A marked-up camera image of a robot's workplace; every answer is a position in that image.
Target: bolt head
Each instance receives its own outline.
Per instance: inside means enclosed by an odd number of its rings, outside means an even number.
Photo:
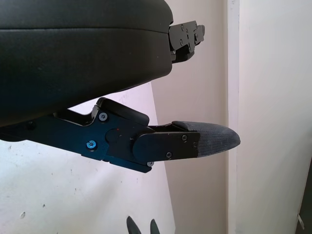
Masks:
[[[106,121],[107,120],[107,114],[106,113],[101,113],[101,114],[99,114],[98,115],[98,119],[100,120],[100,121]]]
[[[147,166],[148,166],[148,167],[152,167],[153,165],[154,165],[154,162],[148,162],[148,163],[147,163]]]
[[[87,148],[90,150],[94,150],[97,146],[97,143],[94,140],[90,140],[87,142]]]
[[[197,148],[198,148],[198,142],[194,142],[194,143],[193,143],[193,148],[194,148],[194,149],[197,149]]]
[[[183,135],[183,136],[182,136],[182,140],[183,140],[183,141],[187,141],[187,135]]]
[[[166,157],[167,157],[167,159],[171,159],[172,153],[168,152],[168,153],[166,154]]]

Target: screw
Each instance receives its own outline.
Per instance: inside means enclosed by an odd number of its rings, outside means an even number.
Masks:
[[[152,167],[153,165],[154,165],[154,162],[148,162],[148,163],[147,163],[147,166],[148,166],[148,167]]]
[[[88,143],[87,143],[87,148],[88,149],[94,149],[95,147],[97,146],[97,143],[94,141],[94,140],[90,140]]]
[[[193,143],[193,148],[194,148],[194,149],[197,149],[197,147],[198,147],[198,142],[194,142],[194,143]]]
[[[103,113],[99,114],[98,118],[101,121],[105,121],[105,120],[107,120],[107,114],[103,112]]]
[[[172,153],[168,152],[168,153],[166,154],[166,157],[167,157],[168,159],[171,159]]]
[[[35,122],[33,122],[33,121],[29,121],[28,123],[27,123],[27,129],[28,130],[30,130],[30,131],[32,131],[32,130],[34,130],[35,128],[36,128],[36,123]]]
[[[182,140],[183,140],[183,141],[187,141],[187,135],[183,135],[183,136],[182,136]]]

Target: beige wall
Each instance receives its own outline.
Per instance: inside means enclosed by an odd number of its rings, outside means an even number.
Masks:
[[[175,23],[206,26],[205,41],[187,62],[152,82],[159,124],[173,120],[227,124],[225,1],[167,0]],[[226,233],[225,154],[166,163],[176,234]]]
[[[312,155],[311,8],[240,1],[237,234],[295,232]]]

